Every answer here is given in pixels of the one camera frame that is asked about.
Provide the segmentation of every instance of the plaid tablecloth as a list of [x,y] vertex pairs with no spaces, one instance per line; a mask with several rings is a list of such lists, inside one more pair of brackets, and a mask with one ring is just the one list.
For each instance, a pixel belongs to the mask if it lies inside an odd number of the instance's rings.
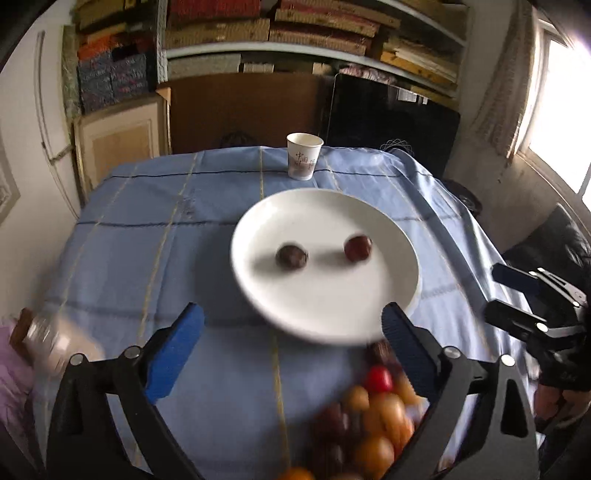
[[[209,479],[272,479],[301,462],[312,415],[366,370],[362,349],[314,345],[275,330],[246,302],[229,261],[232,232],[265,196],[336,189],[396,222],[423,278],[411,320],[468,357],[518,359],[522,345],[484,324],[493,297],[527,308],[495,284],[501,257],[468,210],[402,151],[323,148],[314,177],[286,173],[285,149],[248,147],[173,155],[118,167],[93,193],[61,257],[46,309],[83,326],[119,355],[168,326],[192,301],[206,327],[172,394],[157,406]],[[46,440],[57,382],[37,381],[37,426]],[[471,408],[468,402],[467,414]],[[112,403],[131,458],[135,443]],[[464,416],[448,446],[457,451]]]

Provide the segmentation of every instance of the white paper cup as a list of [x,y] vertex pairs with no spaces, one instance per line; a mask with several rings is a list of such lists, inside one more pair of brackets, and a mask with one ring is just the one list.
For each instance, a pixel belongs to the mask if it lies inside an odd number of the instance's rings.
[[292,179],[310,180],[320,148],[324,141],[310,134],[289,134],[287,136],[287,173]]

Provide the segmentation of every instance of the stack of books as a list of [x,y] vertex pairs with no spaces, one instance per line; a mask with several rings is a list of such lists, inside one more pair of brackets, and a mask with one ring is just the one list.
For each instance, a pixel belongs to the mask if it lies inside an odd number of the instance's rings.
[[269,40],[362,56],[380,25],[398,28],[400,20],[338,0],[281,0]]
[[424,45],[390,35],[384,43],[376,45],[372,56],[443,87],[456,87],[458,64]]
[[212,73],[237,73],[242,56],[239,53],[197,55],[168,61],[168,79],[209,75]]
[[84,113],[152,92],[154,47],[149,37],[116,35],[81,46],[78,80]]
[[78,33],[93,35],[104,30],[101,36],[117,33],[113,27],[124,24],[123,30],[142,24],[142,30],[149,30],[153,23],[154,9],[158,0],[77,0],[73,16]]
[[222,41],[266,41],[259,0],[171,0],[165,48]]

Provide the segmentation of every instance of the white plate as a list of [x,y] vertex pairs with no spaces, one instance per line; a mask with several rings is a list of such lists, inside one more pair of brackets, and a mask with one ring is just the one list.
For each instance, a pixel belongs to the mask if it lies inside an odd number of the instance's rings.
[[[373,241],[366,262],[343,252],[350,236]],[[275,253],[295,242],[307,265],[284,271]],[[418,302],[417,255],[406,234],[385,214],[333,190],[286,190],[260,201],[232,237],[232,268],[240,288],[271,323],[321,343],[363,345],[382,338],[382,309],[396,301],[410,314]]]

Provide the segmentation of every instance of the window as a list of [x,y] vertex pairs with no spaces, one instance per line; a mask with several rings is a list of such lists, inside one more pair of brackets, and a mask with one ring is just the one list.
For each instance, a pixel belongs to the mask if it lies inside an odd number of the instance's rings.
[[591,58],[548,32],[539,53],[538,95],[521,152],[569,203],[591,210]]

